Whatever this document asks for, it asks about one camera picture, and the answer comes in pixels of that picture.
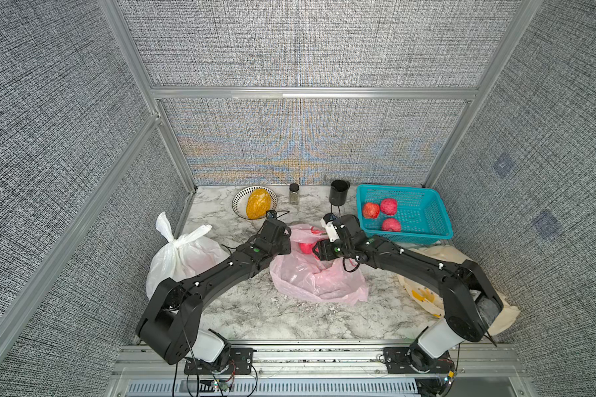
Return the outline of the pink red apple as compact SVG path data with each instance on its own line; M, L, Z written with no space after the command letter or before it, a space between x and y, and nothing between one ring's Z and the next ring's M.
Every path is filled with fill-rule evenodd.
M395 218L386 218L382 222L381 230L384 232L400 233L402 231L402 225Z
M316 245L316 243L300 243L299 248L301 249L301 252L303 254L312 255L315 245Z

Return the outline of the pink plastic bag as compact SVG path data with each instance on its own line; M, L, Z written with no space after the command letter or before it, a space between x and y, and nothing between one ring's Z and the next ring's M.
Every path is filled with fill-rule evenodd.
M300 243L317 243L327 238L326 231L309 224L291 226L291 253L277 256L269 266L276 289L291 298L316 303L354 305L366 302L369 288L361 271L350 272L353 261L321 261L305 255Z

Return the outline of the white plastic bag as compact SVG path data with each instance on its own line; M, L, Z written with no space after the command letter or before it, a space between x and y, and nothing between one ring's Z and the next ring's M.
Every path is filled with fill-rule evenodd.
M212 226L204 224L191 233L174 237L172 225L165 212L158 215L156 230L166 240L152 258L146 281L146 294L150 299L157 286L167 278L174 281L198 276L228 258L228 253L215 240L207 238Z

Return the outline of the cream banana print plastic bag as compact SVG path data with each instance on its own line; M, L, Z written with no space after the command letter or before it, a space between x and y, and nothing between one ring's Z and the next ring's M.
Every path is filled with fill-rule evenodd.
M450 245L414 247L411 248L411 251L438 261L448 261L456 264L463 264L465 261L471 261L469 256L466 256L463 252ZM404 276L397 276L397 279L404 290L407 291L407 294L411 299L419 304L422 309L437 319L442 319L444 317L444 302L437 293ZM498 292L498 296L503 303L503 310L488 329L488 333L493 337L509 329L516 322L521 313L517 306L508 303L506 297L502 293Z

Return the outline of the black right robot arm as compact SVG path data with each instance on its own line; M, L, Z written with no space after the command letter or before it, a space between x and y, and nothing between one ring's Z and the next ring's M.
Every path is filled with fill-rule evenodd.
M368 236L354 215L321 219L328 239L317 243L319 259L355 261L415 281L442 298L444 317L424 330L410 346L410 356L424 362L436 360L464 341L479 342L503 310L503 301L482 268L467 260L457 264L433 259L393 243Z

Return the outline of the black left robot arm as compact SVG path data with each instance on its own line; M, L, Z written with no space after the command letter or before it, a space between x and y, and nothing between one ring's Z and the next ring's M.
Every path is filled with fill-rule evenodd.
M291 253L291 229L268 218L257 234L220 264L182 281L159 283L140 318L136 334L168 364L196 359L219 371L228 362L230 343L200 329L204 309L221 294L267 269L277 256Z

